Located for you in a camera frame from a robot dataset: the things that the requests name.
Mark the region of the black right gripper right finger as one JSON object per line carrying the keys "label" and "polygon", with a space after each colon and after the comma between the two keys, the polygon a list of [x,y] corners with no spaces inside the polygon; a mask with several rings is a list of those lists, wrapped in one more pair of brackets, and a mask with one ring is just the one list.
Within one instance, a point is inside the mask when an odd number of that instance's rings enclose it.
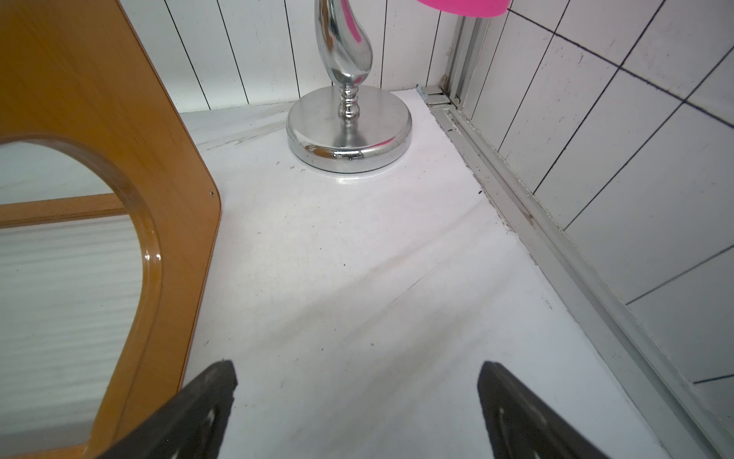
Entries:
{"label": "black right gripper right finger", "polygon": [[483,363],[477,389],[495,458],[604,458],[501,363]]}

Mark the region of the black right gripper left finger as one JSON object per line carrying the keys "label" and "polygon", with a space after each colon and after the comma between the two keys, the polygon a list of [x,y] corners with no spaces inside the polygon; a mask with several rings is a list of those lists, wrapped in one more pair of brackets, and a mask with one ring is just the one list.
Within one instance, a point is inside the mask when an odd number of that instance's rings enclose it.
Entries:
{"label": "black right gripper left finger", "polygon": [[216,458],[237,386],[232,361],[212,363],[101,458]]}

